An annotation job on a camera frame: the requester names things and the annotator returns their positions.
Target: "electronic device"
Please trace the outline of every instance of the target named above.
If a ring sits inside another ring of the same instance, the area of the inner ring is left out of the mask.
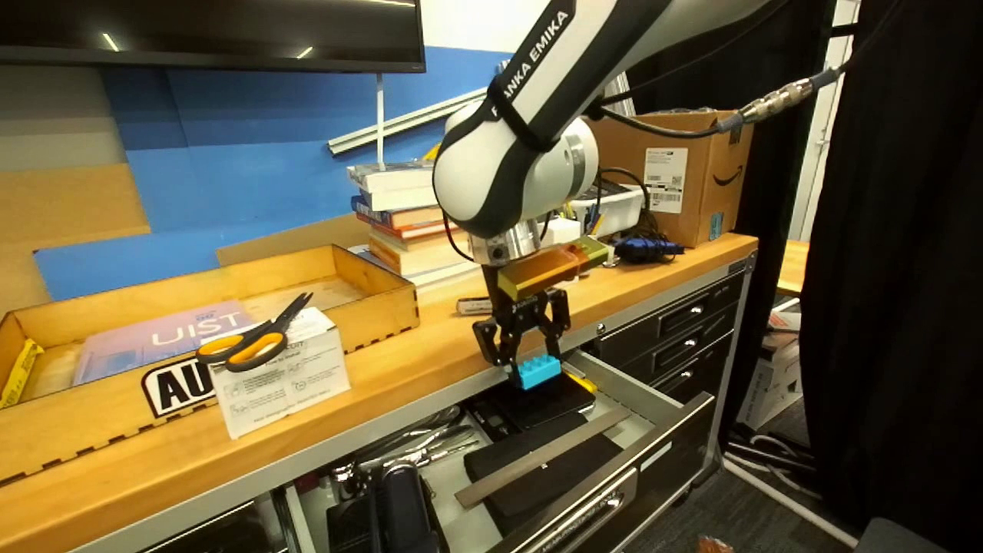
[[[0,60],[424,70],[422,0],[0,0]]]

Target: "cabinet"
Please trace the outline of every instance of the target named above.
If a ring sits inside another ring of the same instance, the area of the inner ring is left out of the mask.
[[[602,360],[595,344],[631,331],[642,320],[662,320],[668,327],[668,320],[674,320],[681,304],[696,297],[710,301],[706,290],[733,277],[733,282],[745,286],[753,251],[753,235],[722,235],[691,248],[676,263],[595,267],[586,278],[569,286],[574,323],[561,339],[565,360],[608,379],[602,386],[611,391],[621,404],[640,404],[642,411],[632,417],[648,421],[642,434],[648,440],[626,444],[617,463],[611,461],[611,465],[604,463],[608,470],[579,481],[569,495],[573,500],[557,500],[557,514],[589,509],[595,514],[586,517],[589,522],[604,519],[589,538],[580,534],[584,526],[579,526],[579,540],[625,540],[631,527],[685,492],[706,463],[712,453],[706,444],[722,403],[722,393],[706,391],[706,383],[715,386],[715,379],[725,379],[730,346],[715,349],[715,344],[730,344],[733,331],[710,324],[712,316],[704,323],[674,323],[680,327],[656,333],[656,346],[640,340],[648,346],[640,349],[640,357],[665,357],[669,352],[669,340],[676,344],[681,333],[691,339],[691,331],[699,331],[699,346],[685,357],[674,352],[674,362],[653,360],[656,365],[668,365],[668,371],[653,368],[648,378],[636,378],[617,368],[617,362]],[[454,297],[477,290],[482,290],[478,278],[424,294],[422,327],[347,357],[351,393],[311,404],[257,434],[228,440],[218,408],[206,408],[141,434],[137,440],[3,484],[0,500],[19,503],[19,509],[0,517],[0,549],[141,549],[200,519],[283,489],[302,473],[326,465],[408,421],[496,386],[504,373],[478,357],[470,320],[451,316]],[[533,333],[521,352],[538,352],[542,346]],[[725,360],[722,368],[700,371],[700,365],[712,365],[712,360]],[[653,492],[636,495],[636,500],[600,495],[600,489],[617,489],[617,481]]]

